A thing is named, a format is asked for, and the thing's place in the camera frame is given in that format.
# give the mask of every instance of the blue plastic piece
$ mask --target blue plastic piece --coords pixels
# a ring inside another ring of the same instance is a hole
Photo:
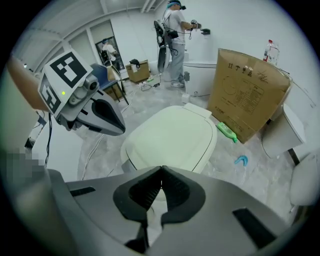
[[[243,166],[247,166],[247,164],[248,164],[248,157],[246,157],[245,155],[240,155],[240,156],[238,157],[238,159],[234,161],[234,164],[236,165],[236,164],[239,163],[241,160],[243,161]]]

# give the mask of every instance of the sneaker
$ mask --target sneaker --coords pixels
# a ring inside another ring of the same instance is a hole
[[[183,88],[183,87],[185,87],[185,85],[183,83],[180,83],[180,82],[174,82],[174,83],[171,84],[171,87]]]

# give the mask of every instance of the blue object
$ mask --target blue object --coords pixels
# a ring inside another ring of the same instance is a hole
[[[99,65],[97,63],[93,63],[90,66],[93,69],[91,74],[94,75],[98,79],[100,90],[105,90],[107,88],[111,88],[113,94],[115,95],[117,100],[120,102],[120,99],[114,89],[114,86],[117,86],[119,91],[121,92],[122,97],[124,98],[125,102],[129,105],[129,102],[125,96],[124,91],[119,86],[119,83],[118,83],[119,81],[118,80],[109,81],[107,67]]]
[[[236,165],[236,164],[239,163],[241,160],[243,161],[243,166],[247,166],[247,164],[248,164],[248,157],[246,157],[245,155],[240,155],[240,156],[238,157],[238,159],[234,161],[234,164]]]

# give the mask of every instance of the toilet tank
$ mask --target toilet tank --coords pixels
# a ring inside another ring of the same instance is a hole
[[[185,92],[191,96],[210,95],[216,67],[216,61],[190,60],[183,62]]]

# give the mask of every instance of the green bottle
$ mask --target green bottle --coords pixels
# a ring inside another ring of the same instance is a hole
[[[237,135],[223,122],[220,122],[216,127],[228,138],[232,139],[234,143],[238,141]]]

